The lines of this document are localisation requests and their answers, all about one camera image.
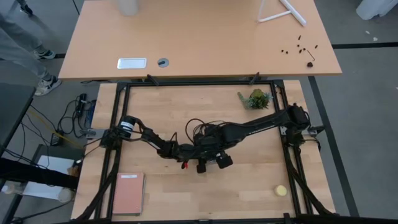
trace small yellow ball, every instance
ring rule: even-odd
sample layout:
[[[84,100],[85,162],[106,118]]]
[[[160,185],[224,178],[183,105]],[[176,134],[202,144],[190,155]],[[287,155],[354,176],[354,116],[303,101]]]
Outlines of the small yellow ball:
[[[274,191],[275,191],[275,194],[276,194],[276,195],[281,196],[281,197],[287,195],[287,189],[286,189],[286,187],[283,186],[283,185],[278,185],[278,186],[274,189]]]

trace notebook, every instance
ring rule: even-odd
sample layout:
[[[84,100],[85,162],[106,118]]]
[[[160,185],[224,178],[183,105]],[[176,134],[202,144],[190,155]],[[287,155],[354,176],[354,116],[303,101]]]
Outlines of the notebook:
[[[114,215],[140,215],[144,203],[145,175],[118,173],[113,200]]]

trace white rod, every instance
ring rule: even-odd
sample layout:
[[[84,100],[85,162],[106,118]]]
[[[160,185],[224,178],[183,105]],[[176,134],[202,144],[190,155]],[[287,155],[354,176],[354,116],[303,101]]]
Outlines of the white rod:
[[[265,1],[266,1],[266,0],[262,0],[262,1],[261,1],[261,6],[260,6],[260,10],[259,10],[259,15],[257,16],[257,21],[259,21],[259,22],[260,22],[260,20],[261,20],[260,18],[261,18],[262,8],[264,7]]]
[[[306,20],[300,15],[299,12],[287,1],[287,0],[279,0],[288,10],[290,10],[293,16],[301,23],[301,25],[307,25]]]
[[[284,15],[287,15],[287,14],[290,14],[290,13],[291,13],[291,11],[286,11],[286,12],[282,12],[282,13],[276,14],[274,16],[270,16],[270,17],[267,17],[267,18],[259,19],[258,21],[259,22],[265,22],[265,21],[269,21],[271,19],[276,19],[278,17],[284,16]]]

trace concrete floor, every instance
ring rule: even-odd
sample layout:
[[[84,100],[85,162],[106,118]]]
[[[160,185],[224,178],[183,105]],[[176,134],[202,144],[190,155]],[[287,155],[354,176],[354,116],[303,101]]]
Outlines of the concrete floor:
[[[372,42],[373,37],[377,37],[379,42],[398,41],[398,7],[385,17],[363,21],[355,13],[360,0],[315,0],[315,3],[332,44]],[[1,1],[0,13],[7,14],[23,28],[40,37],[44,44],[56,53],[65,53],[78,19],[72,1],[35,0],[28,1],[28,4],[37,17],[29,19],[19,11],[14,0]],[[83,0],[76,0],[76,4],[80,9]],[[398,124],[398,48],[336,50],[335,53],[343,75],[319,77],[317,82],[359,213],[362,217],[398,219],[398,129],[394,126]],[[62,62],[62,59],[43,61],[54,75],[58,74]],[[0,61],[0,74],[0,82],[4,83],[37,83],[37,79],[29,71],[10,62]],[[308,79],[299,79],[312,122],[320,124]],[[64,82],[57,91],[48,96],[35,98],[33,105],[53,122],[57,122],[69,101],[80,93],[87,93],[89,100],[95,99],[98,87],[97,83],[82,85],[79,82]],[[28,120],[24,119],[23,122],[31,126]],[[36,124],[45,138],[50,139],[50,133],[40,123]],[[19,128],[9,149],[21,153],[22,138],[22,130]],[[336,211],[348,215],[326,136],[320,134],[319,140]],[[26,141],[24,155],[32,157],[37,145],[42,143],[41,139],[27,131]],[[0,220],[9,201],[10,197],[0,194]],[[23,217],[57,205],[58,202],[54,200],[24,197],[17,216]],[[45,215],[28,219],[25,223],[67,222],[71,212],[72,204],[69,204]]]

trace wooden tabletop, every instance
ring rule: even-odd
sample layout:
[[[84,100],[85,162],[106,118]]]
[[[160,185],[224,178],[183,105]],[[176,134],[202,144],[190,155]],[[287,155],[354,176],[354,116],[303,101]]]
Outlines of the wooden tabletop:
[[[290,2],[307,20],[306,27],[291,14],[258,24],[261,0],[145,0],[135,16],[122,16],[115,1],[85,1],[59,77],[341,74],[314,1]],[[262,14],[284,11],[271,0]],[[146,58],[147,65],[119,70],[119,58]],[[160,58],[170,65],[160,68]]]
[[[273,113],[272,103],[268,110],[243,108],[237,92],[248,96],[255,88],[270,92],[269,85],[134,87],[127,114],[140,118],[163,139],[170,139],[178,132],[178,142],[183,144],[188,142],[184,130],[191,118],[243,123]],[[109,127],[115,89],[116,84],[101,85],[92,127]],[[285,89],[289,103],[297,102],[306,108],[299,81],[285,81]],[[188,133],[194,126],[188,127]],[[96,146],[97,143],[89,145],[87,151]],[[308,186],[326,208],[334,210],[317,144],[308,141],[301,149]],[[277,128],[248,136],[226,152],[234,161],[232,166],[219,169],[216,164],[208,164],[206,173],[197,174],[196,161],[190,161],[188,169],[181,170],[181,164],[160,158],[144,142],[123,142],[119,171],[145,173],[144,209],[139,217],[114,216],[113,220],[277,218],[284,212],[294,216]],[[72,218],[79,216],[94,197],[103,159],[103,148],[85,158]],[[276,196],[277,185],[286,186],[288,195]],[[107,193],[104,197],[103,211],[108,196]],[[301,196],[300,203],[305,211]]]

